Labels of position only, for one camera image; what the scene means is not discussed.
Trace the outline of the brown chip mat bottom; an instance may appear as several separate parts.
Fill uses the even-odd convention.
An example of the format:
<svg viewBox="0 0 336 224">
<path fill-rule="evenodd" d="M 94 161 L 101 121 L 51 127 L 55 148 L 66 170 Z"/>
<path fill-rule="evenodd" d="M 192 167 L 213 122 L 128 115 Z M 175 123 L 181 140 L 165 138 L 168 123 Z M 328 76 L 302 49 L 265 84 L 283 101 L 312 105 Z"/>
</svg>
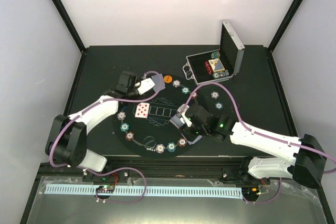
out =
<svg viewBox="0 0 336 224">
<path fill-rule="evenodd" d="M 177 144 L 179 147 L 185 147 L 187 145 L 187 140 L 184 138 L 180 138 Z"/>
</svg>

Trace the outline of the brown chip mat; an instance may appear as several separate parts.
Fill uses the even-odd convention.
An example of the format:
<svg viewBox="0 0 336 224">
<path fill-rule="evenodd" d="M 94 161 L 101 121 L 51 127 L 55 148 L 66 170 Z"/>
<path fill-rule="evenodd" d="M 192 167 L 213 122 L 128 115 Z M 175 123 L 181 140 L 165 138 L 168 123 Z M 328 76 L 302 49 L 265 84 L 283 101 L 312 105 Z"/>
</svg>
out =
<svg viewBox="0 0 336 224">
<path fill-rule="evenodd" d="M 127 132 L 125 135 L 125 139 L 127 141 L 133 141 L 134 140 L 134 133 L 133 132 Z"/>
<path fill-rule="evenodd" d="M 192 95 L 191 96 L 192 100 L 195 100 L 197 98 L 197 96 L 198 96 L 197 92 L 194 92 L 194 93 L 192 92 L 191 95 Z"/>
<path fill-rule="evenodd" d="M 180 138 L 177 144 L 179 147 L 185 147 L 187 145 L 187 140 L 184 138 Z"/>
</svg>

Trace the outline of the blue playing card deck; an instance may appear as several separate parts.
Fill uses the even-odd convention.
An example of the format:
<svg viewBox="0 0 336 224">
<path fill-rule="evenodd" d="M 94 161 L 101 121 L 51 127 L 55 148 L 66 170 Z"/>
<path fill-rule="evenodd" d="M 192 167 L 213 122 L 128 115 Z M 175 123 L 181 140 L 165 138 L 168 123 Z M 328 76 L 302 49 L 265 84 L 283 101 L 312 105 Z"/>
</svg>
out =
<svg viewBox="0 0 336 224">
<path fill-rule="evenodd" d="M 177 128 L 181 128 L 184 124 L 185 121 L 183 118 L 179 117 L 178 115 L 174 115 L 171 119 L 170 122 Z"/>
</svg>

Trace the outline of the teal chip mat bottom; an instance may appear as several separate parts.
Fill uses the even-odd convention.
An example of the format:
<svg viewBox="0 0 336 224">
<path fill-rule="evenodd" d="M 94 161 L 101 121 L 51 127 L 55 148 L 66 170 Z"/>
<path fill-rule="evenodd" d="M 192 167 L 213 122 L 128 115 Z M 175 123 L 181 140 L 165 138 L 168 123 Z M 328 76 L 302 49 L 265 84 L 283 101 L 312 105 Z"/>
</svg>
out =
<svg viewBox="0 0 336 224">
<path fill-rule="evenodd" d="M 167 148 L 167 150 L 169 152 L 175 152 L 175 150 L 176 150 L 176 144 L 173 143 L 173 142 L 170 142 L 170 143 L 168 143 L 168 145 L 167 145 L 166 148 Z"/>
</svg>

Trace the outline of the teal chip mat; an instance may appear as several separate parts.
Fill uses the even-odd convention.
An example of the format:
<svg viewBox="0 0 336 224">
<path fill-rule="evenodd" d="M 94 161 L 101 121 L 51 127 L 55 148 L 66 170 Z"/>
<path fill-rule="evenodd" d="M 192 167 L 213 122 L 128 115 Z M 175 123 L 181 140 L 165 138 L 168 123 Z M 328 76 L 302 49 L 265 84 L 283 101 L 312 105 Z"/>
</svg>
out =
<svg viewBox="0 0 336 224">
<path fill-rule="evenodd" d="M 120 130 L 122 131 L 122 132 L 128 132 L 128 130 L 129 130 L 129 124 L 127 124 L 127 123 L 122 123 L 121 125 L 120 125 Z"/>
<path fill-rule="evenodd" d="M 175 152 L 175 150 L 176 150 L 176 144 L 173 143 L 173 142 L 170 142 L 170 143 L 168 143 L 168 145 L 167 145 L 166 148 L 167 148 L 167 150 L 169 152 Z"/>
<path fill-rule="evenodd" d="M 189 88 L 187 88 L 187 87 L 182 88 L 182 93 L 183 94 L 188 94 L 189 93 Z"/>
</svg>

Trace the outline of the teal poker chip stack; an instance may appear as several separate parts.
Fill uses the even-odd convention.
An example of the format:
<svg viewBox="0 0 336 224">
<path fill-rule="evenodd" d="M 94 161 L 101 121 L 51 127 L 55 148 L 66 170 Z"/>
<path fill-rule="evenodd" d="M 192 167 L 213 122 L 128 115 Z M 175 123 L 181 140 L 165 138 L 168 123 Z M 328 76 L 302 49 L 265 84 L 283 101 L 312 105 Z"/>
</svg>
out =
<svg viewBox="0 0 336 224">
<path fill-rule="evenodd" d="M 221 109 L 223 108 L 223 104 L 220 103 L 220 102 L 217 102 L 217 103 L 215 104 L 215 108 L 218 109 L 218 110 L 221 110 Z"/>
</svg>

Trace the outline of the brown chip mat top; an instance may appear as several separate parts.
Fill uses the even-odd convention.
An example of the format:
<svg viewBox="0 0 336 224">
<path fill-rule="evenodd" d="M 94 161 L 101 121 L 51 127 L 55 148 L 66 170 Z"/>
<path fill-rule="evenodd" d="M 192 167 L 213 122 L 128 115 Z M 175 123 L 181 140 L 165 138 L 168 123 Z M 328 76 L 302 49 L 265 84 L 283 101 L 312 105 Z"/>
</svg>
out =
<svg viewBox="0 0 336 224">
<path fill-rule="evenodd" d="M 191 95 L 192 95 L 191 96 L 192 100 L 195 100 L 197 98 L 197 96 L 198 96 L 197 92 L 194 92 L 194 93 L 192 92 Z"/>
</svg>

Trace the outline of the white purple chip stack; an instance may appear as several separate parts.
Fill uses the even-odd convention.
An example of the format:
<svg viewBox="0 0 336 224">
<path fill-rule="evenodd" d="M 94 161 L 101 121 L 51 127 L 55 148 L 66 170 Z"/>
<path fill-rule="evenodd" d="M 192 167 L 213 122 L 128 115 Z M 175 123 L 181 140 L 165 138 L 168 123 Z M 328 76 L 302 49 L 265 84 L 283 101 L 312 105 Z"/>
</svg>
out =
<svg viewBox="0 0 336 224">
<path fill-rule="evenodd" d="M 213 99 L 217 99 L 217 98 L 219 97 L 219 93 L 216 92 L 216 91 L 214 91 L 214 92 L 211 93 L 211 97 L 212 97 Z"/>
</svg>

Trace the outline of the teal chip mat top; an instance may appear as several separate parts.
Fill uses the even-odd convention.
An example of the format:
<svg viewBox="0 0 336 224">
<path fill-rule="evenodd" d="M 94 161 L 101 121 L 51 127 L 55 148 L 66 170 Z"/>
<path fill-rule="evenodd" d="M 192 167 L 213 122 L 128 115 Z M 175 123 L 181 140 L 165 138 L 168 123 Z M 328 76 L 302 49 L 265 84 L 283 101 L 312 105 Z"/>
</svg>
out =
<svg viewBox="0 0 336 224">
<path fill-rule="evenodd" d="M 187 87 L 182 88 L 182 93 L 183 94 L 188 94 L 189 93 L 189 88 L 187 88 Z"/>
</svg>

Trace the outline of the white chip mat bottom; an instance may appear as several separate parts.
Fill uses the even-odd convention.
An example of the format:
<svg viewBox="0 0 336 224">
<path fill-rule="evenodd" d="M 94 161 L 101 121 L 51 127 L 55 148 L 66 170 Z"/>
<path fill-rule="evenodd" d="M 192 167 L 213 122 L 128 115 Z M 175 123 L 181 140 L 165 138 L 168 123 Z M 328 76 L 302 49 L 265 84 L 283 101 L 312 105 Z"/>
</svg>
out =
<svg viewBox="0 0 336 224">
<path fill-rule="evenodd" d="M 165 151 L 165 146 L 163 144 L 158 144 L 155 147 L 155 151 L 159 154 L 162 154 Z"/>
</svg>

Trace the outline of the white chip mat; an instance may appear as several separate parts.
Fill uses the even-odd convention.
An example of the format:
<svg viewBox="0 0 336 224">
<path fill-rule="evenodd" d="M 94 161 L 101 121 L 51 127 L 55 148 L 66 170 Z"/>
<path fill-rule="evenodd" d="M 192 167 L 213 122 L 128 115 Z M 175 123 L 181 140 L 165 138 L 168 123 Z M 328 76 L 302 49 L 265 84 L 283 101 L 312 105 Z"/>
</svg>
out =
<svg viewBox="0 0 336 224">
<path fill-rule="evenodd" d="M 159 154 L 162 154 L 165 151 L 165 146 L 163 144 L 158 144 L 155 147 L 155 151 Z"/>
<path fill-rule="evenodd" d="M 174 80 L 172 82 L 173 87 L 178 88 L 181 86 L 181 82 L 179 80 Z"/>
<path fill-rule="evenodd" d="M 121 111 L 117 114 L 117 119 L 120 120 L 120 121 L 123 121 L 126 117 L 126 113 Z"/>
</svg>

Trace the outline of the white chip mat top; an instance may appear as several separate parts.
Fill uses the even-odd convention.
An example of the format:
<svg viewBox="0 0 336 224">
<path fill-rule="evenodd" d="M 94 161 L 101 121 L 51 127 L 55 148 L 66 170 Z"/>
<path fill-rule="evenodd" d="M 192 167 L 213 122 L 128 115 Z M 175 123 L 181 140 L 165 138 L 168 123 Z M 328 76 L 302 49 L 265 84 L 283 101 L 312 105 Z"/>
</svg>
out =
<svg viewBox="0 0 336 224">
<path fill-rule="evenodd" d="M 181 86 L 181 82 L 179 80 L 174 80 L 172 82 L 173 87 L 178 88 Z"/>
</svg>

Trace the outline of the orange big blind button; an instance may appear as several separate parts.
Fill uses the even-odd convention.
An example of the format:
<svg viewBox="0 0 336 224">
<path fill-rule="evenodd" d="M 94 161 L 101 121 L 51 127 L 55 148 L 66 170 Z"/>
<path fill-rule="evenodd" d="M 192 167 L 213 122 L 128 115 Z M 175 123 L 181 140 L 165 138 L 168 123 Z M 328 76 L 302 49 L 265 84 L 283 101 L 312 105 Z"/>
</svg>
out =
<svg viewBox="0 0 336 224">
<path fill-rule="evenodd" d="M 171 83 L 173 81 L 173 78 L 170 75 L 165 75 L 163 80 L 165 83 Z"/>
</svg>

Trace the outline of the blue card mat top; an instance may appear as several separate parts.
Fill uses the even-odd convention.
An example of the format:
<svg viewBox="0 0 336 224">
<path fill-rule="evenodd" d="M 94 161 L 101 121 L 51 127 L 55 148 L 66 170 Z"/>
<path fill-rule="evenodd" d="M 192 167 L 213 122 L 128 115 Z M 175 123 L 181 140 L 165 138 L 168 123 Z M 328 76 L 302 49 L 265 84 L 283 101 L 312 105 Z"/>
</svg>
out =
<svg viewBox="0 0 336 224">
<path fill-rule="evenodd" d="M 151 79 L 154 82 L 154 92 L 160 92 L 161 90 L 165 89 L 165 82 L 162 74 L 155 74 L 151 76 Z"/>
</svg>

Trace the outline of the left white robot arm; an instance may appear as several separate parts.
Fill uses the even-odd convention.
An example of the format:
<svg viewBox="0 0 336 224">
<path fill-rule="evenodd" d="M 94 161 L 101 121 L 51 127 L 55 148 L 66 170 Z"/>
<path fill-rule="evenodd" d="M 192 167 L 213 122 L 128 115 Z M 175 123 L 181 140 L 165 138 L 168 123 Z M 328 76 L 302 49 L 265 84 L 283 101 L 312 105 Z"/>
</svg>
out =
<svg viewBox="0 0 336 224">
<path fill-rule="evenodd" d="M 107 90 L 97 101 L 71 115 L 58 115 L 54 118 L 45 152 L 52 167 L 79 167 L 94 171 L 102 182 L 113 174 L 107 158 L 87 147 L 87 136 L 91 130 L 108 117 L 118 112 L 119 106 L 127 103 L 141 103 L 154 98 L 158 92 L 160 75 L 142 78 L 124 71 L 117 84 Z"/>
</svg>

